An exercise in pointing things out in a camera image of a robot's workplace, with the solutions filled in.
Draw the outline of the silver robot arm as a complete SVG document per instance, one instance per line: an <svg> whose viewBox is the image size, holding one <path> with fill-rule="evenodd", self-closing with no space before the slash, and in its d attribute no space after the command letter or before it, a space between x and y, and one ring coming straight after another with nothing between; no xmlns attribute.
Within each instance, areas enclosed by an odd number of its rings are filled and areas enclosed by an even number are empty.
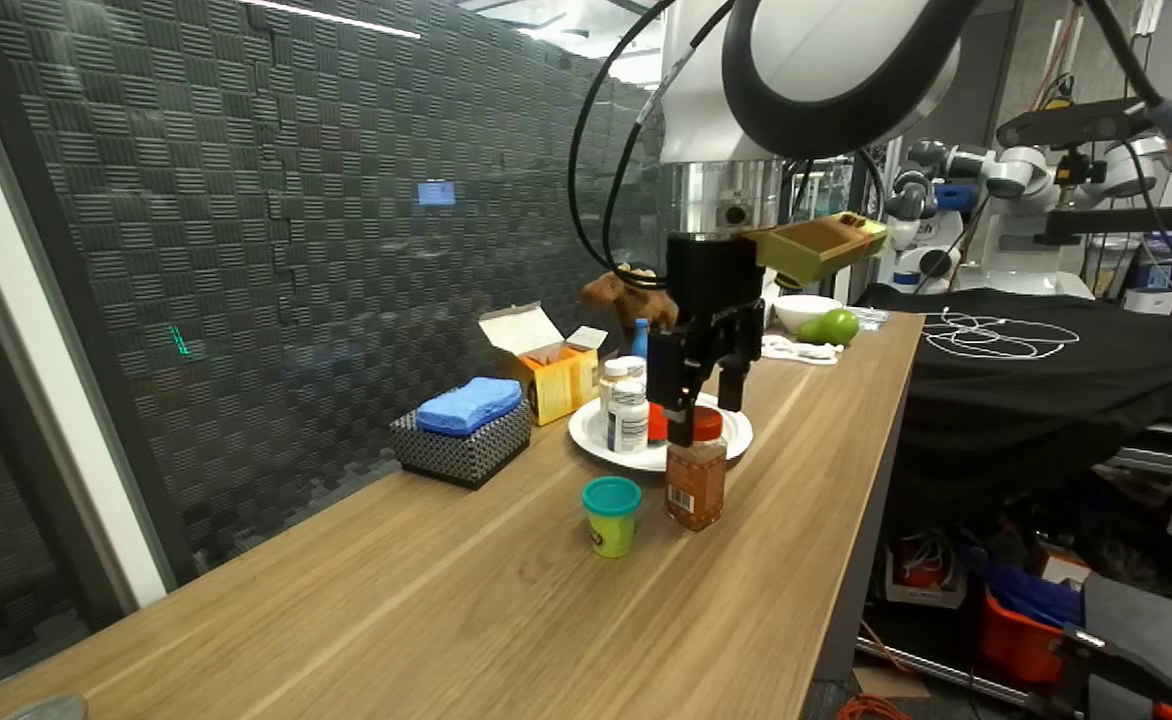
<svg viewBox="0 0 1172 720"><path fill-rule="evenodd" d="M670 0L662 162L825 159L905 128L952 75L980 0ZM761 278L781 223L668 236L675 325L652 332L649 398L692 439L698 384L743 403L761 358Z"/></svg>

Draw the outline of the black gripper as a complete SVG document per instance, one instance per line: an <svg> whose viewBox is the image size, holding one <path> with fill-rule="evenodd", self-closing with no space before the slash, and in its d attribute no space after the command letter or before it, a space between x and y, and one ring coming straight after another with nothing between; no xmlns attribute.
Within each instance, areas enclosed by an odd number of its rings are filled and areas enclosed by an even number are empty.
<svg viewBox="0 0 1172 720"><path fill-rule="evenodd" d="M675 232L662 293L680 321L652 332L649 394L662 398L668 444L692 444L695 394L720 376L720 409L739 410L743 381L761 354L761 265L743 236Z"/></svg>

